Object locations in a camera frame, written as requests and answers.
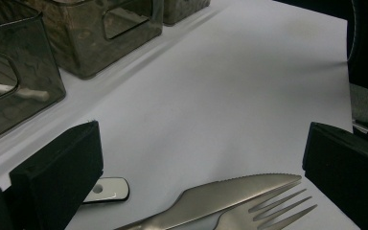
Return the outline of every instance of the metal container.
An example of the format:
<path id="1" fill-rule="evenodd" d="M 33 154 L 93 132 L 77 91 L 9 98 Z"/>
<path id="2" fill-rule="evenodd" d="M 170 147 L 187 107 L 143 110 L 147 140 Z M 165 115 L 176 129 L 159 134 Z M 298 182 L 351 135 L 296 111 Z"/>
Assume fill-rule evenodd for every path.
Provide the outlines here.
<path id="1" fill-rule="evenodd" d="M 22 0 L 43 12 L 57 65 L 90 79 L 161 35 L 163 0 Z"/>
<path id="2" fill-rule="evenodd" d="M 164 0 L 163 22 L 174 25 L 178 21 L 206 8 L 211 0 Z"/>
<path id="3" fill-rule="evenodd" d="M 64 96 L 41 14 L 0 0 L 0 134 Z"/>

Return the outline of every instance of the white surface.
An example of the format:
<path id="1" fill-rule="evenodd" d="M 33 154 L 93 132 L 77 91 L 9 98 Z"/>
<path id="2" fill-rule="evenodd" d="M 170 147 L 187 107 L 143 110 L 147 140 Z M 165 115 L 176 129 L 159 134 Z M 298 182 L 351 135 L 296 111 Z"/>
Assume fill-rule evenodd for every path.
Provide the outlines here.
<path id="1" fill-rule="evenodd" d="M 113 229 L 164 211 L 185 189 L 256 173 L 304 174 L 311 122 L 351 130 L 346 22 L 269 0 L 211 6 L 102 71 L 63 71 L 67 97 L 0 138 L 8 172 L 69 127 L 98 120 L 104 177 L 122 204 L 81 207 L 67 229 Z M 358 229 L 307 179 L 318 207 L 288 229 Z M 212 229 L 217 217 L 186 229 Z"/>

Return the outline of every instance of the metal fork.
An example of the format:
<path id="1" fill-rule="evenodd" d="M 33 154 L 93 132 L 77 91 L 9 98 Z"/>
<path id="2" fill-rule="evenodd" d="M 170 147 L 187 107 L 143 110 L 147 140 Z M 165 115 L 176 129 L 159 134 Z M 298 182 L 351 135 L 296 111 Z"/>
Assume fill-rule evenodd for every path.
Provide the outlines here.
<path id="1" fill-rule="evenodd" d="M 306 197 L 293 204 L 290 204 L 288 207 L 283 208 L 273 214 L 264 216 L 264 214 L 268 212 L 269 210 L 285 203 L 289 199 L 306 191 L 306 190 L 301 190 L 297 193 L 294 193 L 278 201 L 275 201 L 271 204 L 268 204 L 265 207 L 261 207 L 263 203 L 272 199 L 275 196 L 278 196 L 279 194 L 285 192 L 288 189 L 290 189 L 290 187 L 285 187 L 285 188 L 276 190 L 272 193 L 261 195 L 259 197 L 250 199 L 246 201 L 245 203 L 242 203 L 236 206 L 233 209 L 226 211 L 219 217 L 218 225 L 215 228 L 215 230 L 258 230 L 258 229 L 259 230 L 261 229 L 280 230 L 290 225 L 291 223 L 295 222 L 300 217 L 307 214 L 308 212 L 310 212 L 312 209 L 314 209 L 317 206 L 317 205 L 312 205 L 310 208 L 307 208 L 288 218 L 285 218 L 274 224 L 264 227 L 264 224 L 269 223 L 271 220 L 274 220 L 275 218 L 279 217 L 280 215 L 284 214 L 285 212 L 289 211 L 295 206 L 311 198 L 311 196 Z"/>

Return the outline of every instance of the silver knife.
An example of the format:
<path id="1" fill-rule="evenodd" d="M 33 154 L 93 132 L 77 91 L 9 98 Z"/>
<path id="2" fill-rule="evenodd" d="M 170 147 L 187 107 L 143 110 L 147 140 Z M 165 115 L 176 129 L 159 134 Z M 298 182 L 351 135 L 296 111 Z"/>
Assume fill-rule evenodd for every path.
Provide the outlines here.
<path id="1" fill-rule="evenodd" d="M 166 211 L 116 230 L 164 230 L 204 218 L 253 197 L 297 185 L 300 175 L 257 174 L 213 182 L 181 194 Z"/>

